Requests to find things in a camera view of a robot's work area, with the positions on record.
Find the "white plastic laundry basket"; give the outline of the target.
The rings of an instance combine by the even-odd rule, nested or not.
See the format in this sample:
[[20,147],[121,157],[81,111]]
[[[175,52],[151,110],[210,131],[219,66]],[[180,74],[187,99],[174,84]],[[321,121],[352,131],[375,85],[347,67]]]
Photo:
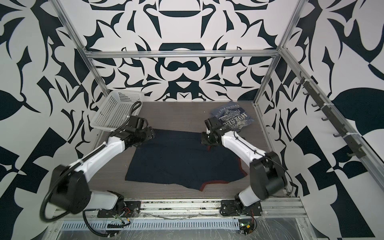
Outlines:
[[144,93],[128,90],[110,92],[90,121],[90,126],[105,132],[112,132],[124,123],[133,104],[137,101],[144,101]]

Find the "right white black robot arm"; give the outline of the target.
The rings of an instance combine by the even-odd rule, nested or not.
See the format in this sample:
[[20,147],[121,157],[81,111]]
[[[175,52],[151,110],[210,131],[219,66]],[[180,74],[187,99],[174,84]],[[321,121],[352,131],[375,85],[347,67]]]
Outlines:
[[250,185],[236,196],[241,208],[266,200],[287,184],[286,169],[275,152],[266,152],[243,139],[216,118],[205,120],[202,144],[223,146],[235,153],[250,168]]

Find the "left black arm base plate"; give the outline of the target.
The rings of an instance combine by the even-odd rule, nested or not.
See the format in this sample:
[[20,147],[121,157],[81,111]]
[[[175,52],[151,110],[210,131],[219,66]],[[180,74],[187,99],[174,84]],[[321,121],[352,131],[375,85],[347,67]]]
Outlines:
[[98,218],[112,218],[118,215],[121,218],[130,218],[141,211],[141,201],[118,201],[111,210],[99,210]]

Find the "blue-grey tank top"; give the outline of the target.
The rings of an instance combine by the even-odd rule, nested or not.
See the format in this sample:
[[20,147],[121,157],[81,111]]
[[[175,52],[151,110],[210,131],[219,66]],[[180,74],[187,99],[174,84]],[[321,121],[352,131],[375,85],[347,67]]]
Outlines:
[[242,128],[254,122],[254,119],[238,103],[233,101],[213,109],[210,116],[216,117],[223,126],[236,132],[240,132]]

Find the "dark navy tank top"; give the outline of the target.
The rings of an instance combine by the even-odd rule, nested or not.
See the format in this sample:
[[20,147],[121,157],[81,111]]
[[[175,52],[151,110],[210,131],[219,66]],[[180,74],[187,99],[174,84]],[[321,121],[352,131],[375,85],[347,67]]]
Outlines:
[[247,176],[235,153],[203,145],[200,133],[156,129],[155,134],[136,148],[126,181],[203,191],[208,184],[227,184]]

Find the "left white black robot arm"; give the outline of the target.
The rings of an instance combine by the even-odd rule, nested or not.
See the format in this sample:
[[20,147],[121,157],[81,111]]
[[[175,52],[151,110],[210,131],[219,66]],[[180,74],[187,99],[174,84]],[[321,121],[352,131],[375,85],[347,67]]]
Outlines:
[[78,214],[85,210],[121,209],[124,198],[120,194],[93,191],[89,181],[114,157],[154,137],[155,132],[146,119],[131,116],[121,127],[110,132],[104,142],[91,153],[68,166],[57,166],[42,202],[41,218],[45,217],[47,204],[65,210],[66,214]]

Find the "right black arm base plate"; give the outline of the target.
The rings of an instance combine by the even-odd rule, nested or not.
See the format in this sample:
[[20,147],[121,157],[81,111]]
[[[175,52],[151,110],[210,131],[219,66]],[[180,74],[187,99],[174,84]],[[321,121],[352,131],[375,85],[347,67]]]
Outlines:
[[224,217],[261,216],[263,212],[260,202],[244,207],[238,200],[221,200],[219,213]]

